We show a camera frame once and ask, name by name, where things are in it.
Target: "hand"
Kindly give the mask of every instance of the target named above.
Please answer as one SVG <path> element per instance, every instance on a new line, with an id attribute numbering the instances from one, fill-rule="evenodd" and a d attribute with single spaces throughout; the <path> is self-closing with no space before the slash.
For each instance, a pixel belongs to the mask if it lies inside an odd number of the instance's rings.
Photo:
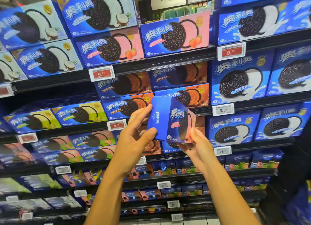
<path id="1" fill-rule="evenodd" d="M 152 105 L 136 110 L 131 114 L 127 127 L 120 133 L 119 141 L 110 164 L 114 165 L 123 176 L 127 175 L 138 163 L 145 147 L 157 134 L 156 128 L 138 133 L 141 124 L 148 120 Z"/>
<path id="2" fill-rule="evenodd" d="M 207 177 L 208 166 L 218 162 L 213 146 L 198 129 L 192 128 L 190 135 L 194 144 L 179 143 L 178 146 L 190 157 L 194 166 Z"/>

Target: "person's left hand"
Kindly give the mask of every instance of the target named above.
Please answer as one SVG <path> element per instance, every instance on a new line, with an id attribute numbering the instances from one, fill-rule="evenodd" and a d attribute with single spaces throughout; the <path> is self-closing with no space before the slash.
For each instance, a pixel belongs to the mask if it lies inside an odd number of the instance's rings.
<path id="1" fill-rule="evenodd" d="M 157 134 L 156 128 L 138 132 L 141 124 L 148 120 L 151 109 L 152 105 L 150 104 L 132 113 L 127 127 L 120 133 L 115 154 L 110 164 L 114 164 L 124 176 L 138 163 L 143 150 Z"/>

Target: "white price tag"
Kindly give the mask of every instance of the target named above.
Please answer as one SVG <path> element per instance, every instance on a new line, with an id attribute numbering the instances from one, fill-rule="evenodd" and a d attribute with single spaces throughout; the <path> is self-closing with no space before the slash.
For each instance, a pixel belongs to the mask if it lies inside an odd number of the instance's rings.
<path id="1" fill-rule="evenodd" d="M 246 51 L 246 42 L 235 43 L 231 45 L 217 47 L 217 60 L 226 60 L 244 57 Z"/>
<path id="2" fill-rule="evenodd" d="M 145 164 L 147 164 L 146 156 L 142 156 L 140 160 L 138 161 L 138 163 L 136 164 L 136 166 L 145 165 Z"/>
<path id="3" fill-rule="evenodd" d="M 18 135 L 17 137 L 18 137 L 17 138 L 18 141 L 22 144 L 38 141 L 38 137 L 36 133 L 21 134 L 21 135 Z"/>
<path id="4" fill-rule="evenodd" d="M 10 83 L 0 85 L 0 98 L 13 96 L 14 91 Z"/>
<path id="5" fill-rule="evenodd" d="M 213 116 L 220 116 L 220 115 L 227 115 L 233 114 L 234 111 L 234 104 L 224 104 L 224 105 L 213 105 L 212 106 L 212 113 Z"/>
<path id="6" fill-rule="evenodd" d="M 34 214 L 32 212 L 29 213 L 23 213 L 21 216 L 22 220 L 28 220 L 28 219 L 32 219 L 34 216 Z"/>
<path id="7" fill-rule="evenodd" d="M 126 126 L 127 124 L 125 119 L 107 122 L 107 127 L 109 131 L 122 130 L 126 128 Z"/>
<path id="8" fill-rule="evenodd" d="M 75 197 L 87 196 L 86 190 L 75 190 L 73 193 L 75 194 Z"/>
<path id="9" fill-rule="evenodd" d="M 232 149 L 231 149 L 231 146 L 214 147 L 214 152 L 215 152 L 215 156 L 231 155 Z"/>
<path id="10" fill-rule="evenodd" d="M 165 188 L 171 188 L 171 182 L 166 181 L 166 182 L 157 182 L 158 189 L 165 189 Z"/>
<path id="11" fill-rule="evenodd" d="M 168 208 L 180 208 L 179 200 L 171 200 L 167 202 Z"/>
<path id="12" fill-rule="evenodd" d="M 182 221 L 183 215 L 181 213 L 172 214 L 172 221 Z"/>
<path id="13" fill-rule="evenodd" d="M 115 78 L 114 67 L 112 65 L 89 69 L 89 74 L 91 81 Z"/>
<path id="14" fill-rule="evenodd" d="M 56 174 L 67 174 L 67 173 L 71 173 L 71 168 L 69 165 L 66 166 L 58 166 L 55 168 Z"/>
<path id="15" fill-rule="evenodd" d="M 17 195 L 7 196 L 5 199 L 7 202 L 17 202 L 18 196 Z"/>

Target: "black cookie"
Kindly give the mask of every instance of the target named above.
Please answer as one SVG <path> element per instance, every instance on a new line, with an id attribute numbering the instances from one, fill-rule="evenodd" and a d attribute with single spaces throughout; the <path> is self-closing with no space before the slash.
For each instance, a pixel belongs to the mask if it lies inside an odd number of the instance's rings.
<path id="1" fill-rule="evenodd" d="M 97 47 L 97 50 L 101 52 L 99 56 L 107 62 L 117 61 L 121 55 L 121 47 L 119 42 L 110 36 L 105 36 L 103 38 L 107 41 L 107 44 Z"/>
<path id="2" fill-rule="evenodd" d="M 83 10 L 83 14 L 89 16 L 86 22 L 96 30 L 105 30 L 110 23 L 111 14 L 108 5 L 103 0 L 91 0 L 94 8 Z"/>
<path id="3" fill-rule="evenodd" d="M 73 119 L 77 121 L 78 123 L 86 123 L 90 119 L 89 113 L 80 107 L 73 107 L 73 109 L 76 109 L 77 112 L 71 113 L 70 115 L 75 116 Z"/>
<path id="4" fill-rule="evenodd" d="M 179 127 L 178 133 L 181 141 L 188 140 L 186 139 L 187 129 L 188 129 L 188 113 L 184 111 L 184 118 L 179 118 Z"/>
<path id="5" fill-rule="evenodd" d="M 187 79 L 187 69 L 185 66 L 177 66 L 175 70 L 166 72 L 167 81 L 172 85 L 183 85 Z"/>
<path id="6" fill-rule="evenodd" d="M 186 40 L 186 30 L 179 22 L 170 22 L 173 31 L 161 34 L 161 38 L 165 40 L 162 42 L 163 46 L 170 51 L 180 49 Z"/>
<path id="7" fill-rule="evenodd" d="M 32 115 L 26 115 L 25 117 L 27 117 L 28 120 L 23 121 L 23 123 L 28 124 L 27 127 L 30 128 L 31 130 L 41 130 L 43 128 L 40 119 Z"/>
<path id="8" fill-rule="evenodd" d="M 172 147 L 173 149 L 179 149 L 179 146 L 177 145 L 177 143 L 168 143 L 170 147 Z"/>
<path id="9" fill-rule="evenodd" d="M 311 74 L 310 60 L 301 59 L 295 60 L 288 64 L 279 75 L 279 85 L 282 88 L 290 89 L 297 86 L 303 86 L 302 82 L 290 84 L 297 78 L 304 77 Z"/>
<path id="10" fill-rule="evenodd" d="M 236 136 L 239 134 L 239 130 L 236 127 L 224 127 L 219 129 L 215 134 L 215 141 L 219 143 L 232 142 L 234 139 L 226 140 L 228 137 Z"/>
<path id="11" fill-rule="evenodd" d="M 175 99 L 187 107 L 191 100 L 189 93 L 185 90 L 179 90 L 178 92 L 180 93 L 180 96 L 176 96 Z"/>
<path id="12" fill-rule="evenodd" d="M 263 133 L 267 136 L 276 136 L 282 134 L 282 132 L 274 133 L 277 130 L 288 128 L 290 125 L 290 121 L 287 118 L 276 118 L 270 121 L 265 128 L 263 129 Z"/>
<path id="13" fill-rule="evenodd" d="M 243 91 L 231 94 L 236 88 L 245 86 L 248 84 L 248 76 L 243 70 L 234 70 L 227 73 L 219 84 L 219 91 L 223 97 L 233 98 L 239 96 Z"/>
<path id="14" fill-rule="evenodd" d="M 35 61 L 41 63 L 39 68 L 47 73 L 56 73 L 59 71 L 59 61 L 55 54 L 47 49 L 38 49 L 43 54 L 43 57 L 36 58 Z"/>
<path id="15" fill-rule="evenodd" d="M 262 29 L 266 20 L 266 13 L 262 7 L 256 7 L 253 9 L 253 15 L 241 18 L 239 25 L 239 32 L 244 37 L 254 36 Z"/>
<path id="16" fill-rule="evenodd" d="M 127 105 L 119 106 L 119 109 L 123 115 L 130 117 L 133 112 L 138 110 L 138 105 L 131 99 L 125 99 L 125 101 L 127 102 Z"/>
<path id="17" fill-rule="evenodd" d="M 11 25 L 14 30 L 20 31 L 16 35 L 27 43 L 37 43 L 40 40 L 40 30 L 37 23 L 29 15 L 22 12 L 15 12 L 14 15 L 21 20 L 21 22 Z"/>

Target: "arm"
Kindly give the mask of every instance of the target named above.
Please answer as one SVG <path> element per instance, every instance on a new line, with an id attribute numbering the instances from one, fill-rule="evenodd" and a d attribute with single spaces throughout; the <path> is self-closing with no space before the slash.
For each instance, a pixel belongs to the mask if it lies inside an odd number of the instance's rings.
<path id="1" fill-rule="evenodd" d="M 191 129 L 191 137 L 194 140 L 193 145 L 180 144 L 179 146 L 203 174 L 220 223 L 222 225 L 260 225 L 228 173 L 219 163 L 208 139 L 195 128 Z"/>
<path id="2" fill-rule="evenodd" d="M 121 209 L 121 192 L 128 172 L 138 163 L 144 148 L 156 136 L 156 129 L 138 133 L 142 122 L 152 109 L 149 105 L 135 111 L 122 130 L 107 170 L 103 175 L 84 225 L 118 225 Z"/>

